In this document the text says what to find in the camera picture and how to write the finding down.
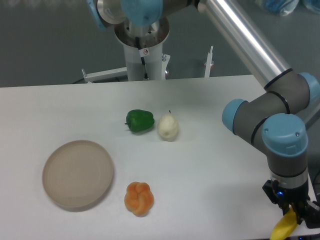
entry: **plate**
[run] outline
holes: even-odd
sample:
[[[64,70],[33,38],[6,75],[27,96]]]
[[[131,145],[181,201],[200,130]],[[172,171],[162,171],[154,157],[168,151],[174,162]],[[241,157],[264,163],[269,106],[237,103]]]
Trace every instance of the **plate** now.
[[[85,211],[105,196],[114,173],[109,153],[99,144],[78,140],[59,147],[42,173],[47,195],[68,211]]]

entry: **green bell pepper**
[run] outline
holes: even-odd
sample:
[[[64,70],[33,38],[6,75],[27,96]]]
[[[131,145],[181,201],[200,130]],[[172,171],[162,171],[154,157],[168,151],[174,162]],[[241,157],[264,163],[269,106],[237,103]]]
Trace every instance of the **green bell pepper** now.
[[[132,132],[137,133],[151,128],[154,123],[154,115],[151,112],[135,109],[128,112],[125,124]]]

